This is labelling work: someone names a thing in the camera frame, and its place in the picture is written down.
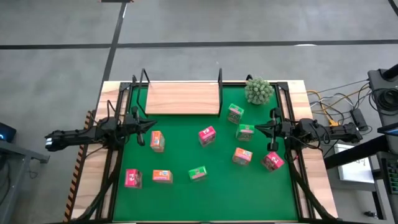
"pink box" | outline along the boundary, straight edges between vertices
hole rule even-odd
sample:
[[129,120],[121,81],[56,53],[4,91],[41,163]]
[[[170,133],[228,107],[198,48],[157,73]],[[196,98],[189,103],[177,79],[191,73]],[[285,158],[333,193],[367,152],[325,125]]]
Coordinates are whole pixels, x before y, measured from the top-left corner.
[[199,132],[199,141],[202,146],[207,146],[216,139],[216,131],[212,126]]
[[127,169],[124,186],[140,189],[142,187],[142,172],[137,169]]
[[270,171],[279,169],[285,162],[281,159],[276,152],[270,152],[266,155],[261,161],[262,165],[264,165]]

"wooden table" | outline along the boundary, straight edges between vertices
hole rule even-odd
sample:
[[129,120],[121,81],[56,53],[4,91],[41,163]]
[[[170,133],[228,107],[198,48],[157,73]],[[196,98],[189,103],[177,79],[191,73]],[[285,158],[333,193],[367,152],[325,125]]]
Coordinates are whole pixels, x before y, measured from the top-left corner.
[[[294,116],[296,120],[302,118],[312,118],[312,113],[307,97],[307,92],[305,89],[303,80],[278,80],[270,82],[287,82],[289,85],[290,99],[292,101]],[[119,95],[119,86],[121,82],[104,82],[101,90],[99,103],[97,105],[95,120],[105,118],[107,116],[106,102],[110,100],[113,105],[116,105],[117,98]],[[123,95],[122,109],[124,111],[126,107],[127,93]],[[282,97],[282,106],[287,107],[285,97]],[[89,145],[87,153],[94,151],[99,148],[100,145]],[[82,162],[84,147],[81,146],[75,164],[75,169],[73,171],[72,184],[70,187],[70,193],[67,200],[67,208],[65,210],[64,221],[68,218],[79,217],[87,208],[87,206],[93,201],[96,194],[99,192],[101,187],[101,181],[104,174],[105,160],[107,156],[107,150],[101,149],[98,152],[92,154],[90,157],[86,158]],[[323,162],[322,153],[319,150],[314,149],[303,149],[303,159],[305,163],[305,168],[307,171],[307,177],[309,186],[320,201],[320,203],[326,208],[326,210],[337,217],[337,211],[335,207],[335,202],[333,200],[333,195],[331,192],[328,176],[325,169],[325,164]],[[113,152],[114,156],[111,161],[111,169],[116,160],[117,152]],[[299,188],[300,201],[303,208],[304,217],[308,217],[308,210],[306,209],[307,203],[304,193]],[[107,211],[109,210],[109,197],[111,194],[111,189],[107,192],[104,199],[103,206],[103,218],[107,218]]]

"yellow and black stripe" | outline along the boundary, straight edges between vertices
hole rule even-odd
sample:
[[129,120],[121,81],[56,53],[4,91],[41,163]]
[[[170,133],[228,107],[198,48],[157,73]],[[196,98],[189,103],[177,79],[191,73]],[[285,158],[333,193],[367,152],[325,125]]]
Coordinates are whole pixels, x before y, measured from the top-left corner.
[[[86,120],[85,120],[85,129],[90,128],[92,125],[93,125],[93,121],[90,116],[90,111],[88,111],[87,115],[86,115]],[[87,152],[87,145],[80,145],[79,151],[78,151],[77,157],[76,157],[75,168],[73,170],[72,183],[70,184],[68,200],[67,200],[67,207],[65,209],[64,218],[63,218],[64,222],[70,221],[70,219],[72,217],[72,210],[73,210],[73,206],[75,204],[77,188],[79,186],[81,171],[83,170],[83,165],[84,165],[84,161],[85,161],[84,156],[85,156],[86,152]]]

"green box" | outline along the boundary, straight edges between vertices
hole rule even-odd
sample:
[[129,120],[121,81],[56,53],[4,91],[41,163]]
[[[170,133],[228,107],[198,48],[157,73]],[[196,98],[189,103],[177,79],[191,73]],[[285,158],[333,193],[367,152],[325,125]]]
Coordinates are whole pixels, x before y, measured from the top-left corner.
[[235,124],[239,124],[243,116],[244,109],[231,103],[231,105],[228,108],[228,111],[229,111],[228,119]]
[[240,124],[236,130],[236,138],[240,141],[250,141],[254,134],[254,125]]
[[191,180],[200,180],[207,176],[207,171],[205,166],[192,169],[188,171],[188,173],[189,173],[189,178],[191,178]]

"power adapter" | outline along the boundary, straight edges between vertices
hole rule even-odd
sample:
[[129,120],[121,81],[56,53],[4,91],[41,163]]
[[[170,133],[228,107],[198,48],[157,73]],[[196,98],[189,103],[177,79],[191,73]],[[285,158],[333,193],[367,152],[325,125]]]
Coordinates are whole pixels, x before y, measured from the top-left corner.
[[355,125],[358,127],[360,131],[367,131],[368,124],[366,124],[365,118],[362,115],[361,109],[350,110],[351,117],[354,120]]

